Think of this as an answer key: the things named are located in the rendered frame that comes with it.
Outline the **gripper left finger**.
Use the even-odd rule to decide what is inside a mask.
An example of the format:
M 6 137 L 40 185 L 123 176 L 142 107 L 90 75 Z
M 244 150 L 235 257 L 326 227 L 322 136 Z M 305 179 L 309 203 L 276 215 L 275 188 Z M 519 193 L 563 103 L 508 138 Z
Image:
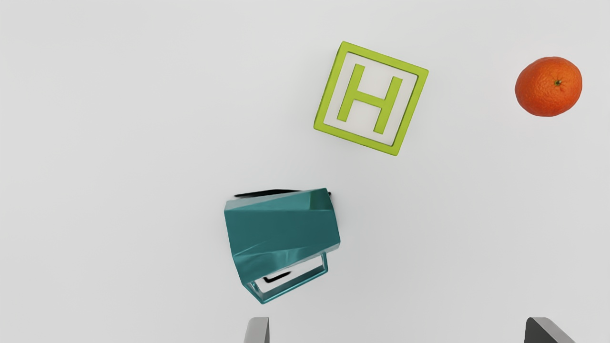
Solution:
M 248 322 L 244 343 L 270 343 L 270 318 L 254 317 Z

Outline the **green letter block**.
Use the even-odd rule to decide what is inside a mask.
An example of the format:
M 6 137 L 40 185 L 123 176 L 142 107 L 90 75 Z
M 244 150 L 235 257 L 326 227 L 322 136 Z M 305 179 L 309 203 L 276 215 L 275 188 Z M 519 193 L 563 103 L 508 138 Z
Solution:
M 314 128 L 396 156 L 428 71 L 343 41 Z

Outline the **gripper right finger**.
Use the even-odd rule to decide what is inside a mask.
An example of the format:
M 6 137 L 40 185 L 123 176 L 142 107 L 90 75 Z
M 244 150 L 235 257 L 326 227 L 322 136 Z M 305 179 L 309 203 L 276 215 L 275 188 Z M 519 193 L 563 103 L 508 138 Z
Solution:
M 524 343 L 575 343 L 571 337 L 547 317 L 529 317 Z

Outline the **orange mandarin fruit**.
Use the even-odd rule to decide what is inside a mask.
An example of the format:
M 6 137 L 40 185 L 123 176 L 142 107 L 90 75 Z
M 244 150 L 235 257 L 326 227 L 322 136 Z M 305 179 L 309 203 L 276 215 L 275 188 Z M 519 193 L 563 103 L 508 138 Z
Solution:
M 539 117 L 554 117 L 571 109 L 582 92 L 579 68 L 562 57 L 542 57 L 519 74 L 514 88 L 518 104 Z

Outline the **teal faceted mug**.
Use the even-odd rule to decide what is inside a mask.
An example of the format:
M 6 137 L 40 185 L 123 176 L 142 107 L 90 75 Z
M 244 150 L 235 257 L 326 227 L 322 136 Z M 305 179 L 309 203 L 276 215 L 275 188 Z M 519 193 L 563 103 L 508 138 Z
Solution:
M 341 243 L 325 188 L 237 194 L 224 217 L 240 282 L 261 304 L 326 274 Z

